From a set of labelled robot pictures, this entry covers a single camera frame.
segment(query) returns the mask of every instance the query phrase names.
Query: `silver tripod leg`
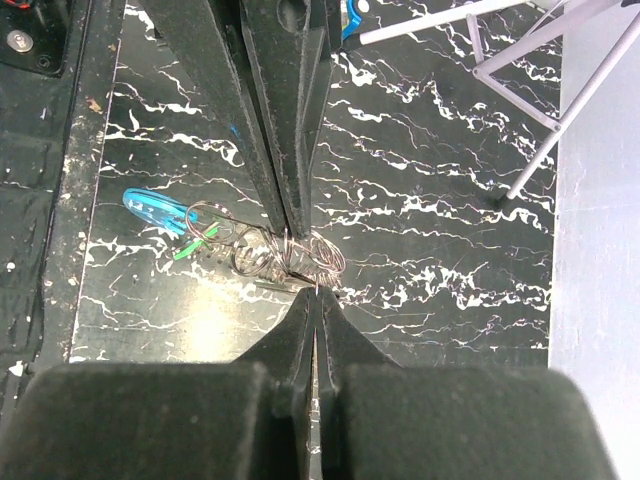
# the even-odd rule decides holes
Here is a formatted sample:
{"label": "silver tripod leg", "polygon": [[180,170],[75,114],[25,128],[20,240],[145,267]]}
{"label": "silver tripod leg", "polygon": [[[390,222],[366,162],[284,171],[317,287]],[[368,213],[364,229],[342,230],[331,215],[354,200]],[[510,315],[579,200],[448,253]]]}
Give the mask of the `silver tripod leg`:
{"label": "silver tripod leg", "polygon": [[638,36],[640,36],[640,14],[638,14],[631,22],[600,66],[587,81],[580,93],[576,96],[575,100],[571,102],[567,111],[562,115],[560,120],[558,120],[558,124],[561,128],[558,131],[554,131],[549,134],[520,176],[518,176],[516,181],[513,183],[513,186],[499,200],[498,206],[500,208],[505,207],[511,202],[511,200],[518,196],[522,187],[524,187],[529,178],[531,178],[531,175],[533,175],[536,169],[540,166],[555,144],[558,143],[558,140],[560,140],[564,132],[569,128],[571,123],[573,123],[589,99],[591,99],[598,87],[600,87],[602,82],[604,82]]}

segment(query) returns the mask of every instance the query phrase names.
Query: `blue object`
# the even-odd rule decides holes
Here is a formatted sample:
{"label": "blue object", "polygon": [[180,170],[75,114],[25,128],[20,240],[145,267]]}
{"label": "blue object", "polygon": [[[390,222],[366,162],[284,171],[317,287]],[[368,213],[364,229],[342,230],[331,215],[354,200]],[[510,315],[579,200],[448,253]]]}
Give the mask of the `blue object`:
{"label": "blue object", "polygon": [[[153,226],[178,235],[187,232],[187,225],[184,223],[187,206],[171,197],[142,188],[128,188],[122,195],[122,202],[136,217]],[[198,214],[191,212],[189,218],[195,222]]]}
{"label": "blue object", "polygon": [[360,15],[358,15],[358,11],[356,10],[354,1],[355,0],[347,0],[347,14],[349,16],[349,23],[342,29],[343,40],[351,35],[356,30],[356,28],[360,26],[360,22],[362,22],[362,18],[360,17]]}

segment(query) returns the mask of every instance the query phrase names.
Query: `tangled wire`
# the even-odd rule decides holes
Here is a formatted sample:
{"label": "tangled wire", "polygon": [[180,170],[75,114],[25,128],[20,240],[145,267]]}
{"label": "tangled wire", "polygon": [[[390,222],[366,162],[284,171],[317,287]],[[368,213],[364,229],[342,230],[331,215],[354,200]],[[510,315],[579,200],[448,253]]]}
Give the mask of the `tangled wire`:
{"label": "tangled wire", "polygon": [[341,286],[345,258],[318,232],[302,241],[294,240],[286,231],[279,238],[267,227],[236,220],[224,207],[207,201],[191,205],[185,223],[201,240],[197,253],[207,258],[229,257],[234,272],[263,280],[266,283],[259,284],[263,288],[295,293],[303,286]]}

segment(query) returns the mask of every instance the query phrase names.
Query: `green tag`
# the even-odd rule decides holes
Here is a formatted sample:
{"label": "green tag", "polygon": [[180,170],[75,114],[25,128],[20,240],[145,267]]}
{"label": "green tag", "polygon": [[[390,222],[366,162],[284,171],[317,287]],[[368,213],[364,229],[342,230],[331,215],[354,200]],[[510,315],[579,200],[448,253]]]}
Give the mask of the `green tag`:
{"label": "green tag", "polygon": [[[205,236],[208,237],[212,237],[214,236],[216,233],[218,233],[218,227],[214,227],[212,229],[210,229],[208,232],[205,233]],[[185,245],[182,250],[178,250],[174,255],[173,255],[173,259],[174,260],[180,260],[181,258],[184,257],[188,257],[189,255],[191,255],[193,252],[195,252],[198,247],[200,247],[200,245],[202,245],[204,243],[204,240],[197,238],[196,240],[194,240],[192,243]]]}

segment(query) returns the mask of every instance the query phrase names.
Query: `marble-pattern floor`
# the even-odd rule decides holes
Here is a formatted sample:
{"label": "marble-pattern floor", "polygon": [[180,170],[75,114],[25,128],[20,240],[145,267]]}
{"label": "marble-pattern floor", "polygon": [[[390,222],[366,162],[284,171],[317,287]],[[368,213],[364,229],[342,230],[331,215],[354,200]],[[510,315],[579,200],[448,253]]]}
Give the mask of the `marble-pattern floor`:
{"label": "marble-pattern floor", "polygon": [[[370,1],[363,31],[424,3]],[[539,15],[522,5],[481,18],[489,53]],[[552,44],[498,77],[555,114],[560,60]],[[336,56],[313,225],[347,258],[347,318],[399,363],[546,365],[555,157],[508,216],[488,209],[484,197],[507,188],[547,132],[477,82],[473,65],[464,22]],[[292,298],[225,264],[173,262],[173,240],[123,207],[124,190],[143,187],[267,221],[215,106],[135,5],[109,123],[71,360],[234,359]]]}

